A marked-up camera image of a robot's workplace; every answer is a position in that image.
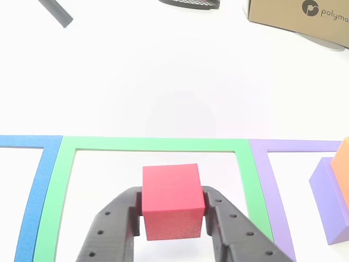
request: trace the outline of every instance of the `red cube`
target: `red cube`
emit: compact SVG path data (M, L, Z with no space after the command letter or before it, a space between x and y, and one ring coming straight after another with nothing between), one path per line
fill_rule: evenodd
M204 210L197 164L143 167L142 212L148 240L200 237Z

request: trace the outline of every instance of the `green foam border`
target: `green foam border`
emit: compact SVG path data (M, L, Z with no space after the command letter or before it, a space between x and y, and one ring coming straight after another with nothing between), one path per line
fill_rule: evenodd
M233 152L250 220L273 241L266 203L248 139L167 139L64 136L47 190L34 262L54 262L65 194L76 150Z

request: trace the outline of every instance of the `white table surface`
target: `white table surface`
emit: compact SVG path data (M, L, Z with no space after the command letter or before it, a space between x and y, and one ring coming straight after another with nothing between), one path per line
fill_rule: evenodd
M177 8L157 0L59 2L74 17L66 29L38 1L0 3L1 134L320 140L342 140L349 134L349 51L328 51L292 32L250 23L241 1L222 0L220 9L211 11ZM1 238L2 246L8 247L3 261L13 260L32 183L29 178L34 177L41 155L40 150L15 150L0 148L0 174L13 174L3 176L0 206L16 217L0 219L11 235L11 241ZM127 171L133 174L130 177L140 175L137 168L148 161L202 163L204 179L219 165L237 175L226 179L239 177L234 171L237 164L226 161L225 154L211 164L203 160L211 156L136 155L134 171L113 165L119 158L115 152L79 154L66 210L79 200L79 177L91 179L86 182L89 191L95 177L89 170L98 170L100 162L106 165L106 177L101 176L100 183L107 184L108 174ZM277 155L270 159L298 261L349 261L349 252L344 251L347 243L327 246L309 194L310 171L328 154ZM291 171L300 176L295 179L303 185L299 190L306 199L303 202L285 186ZM26 177L22 186L17 186L15 175ZM230 199L245 210L239 183L231 183L237 193ZM222 182L217 187L227 185ZM111 195L122 189L120 186ZM75 261L86 227L111 195L95 197L94 209L85 214L77 239L60 240L57 262ZM9 205L4 200L8 196L18 202ZM308 216L315 222L309 239L299 230L303 220L292 215L293 200L310 205ZM67 239L64 232L78 224L69 219L74 213L66 210L60 239ZM141 261L139 254L154 261L151 254L142 253L142 247L153 250L157 246L147 246L154 244L146 243L145 238L137 241L135 261ZM186 244L198 245L195 252L187 248L181 253L171 243L163 244L168 246L159 260L166 260L169 252L173 255L169 261L213 261L210 239Z

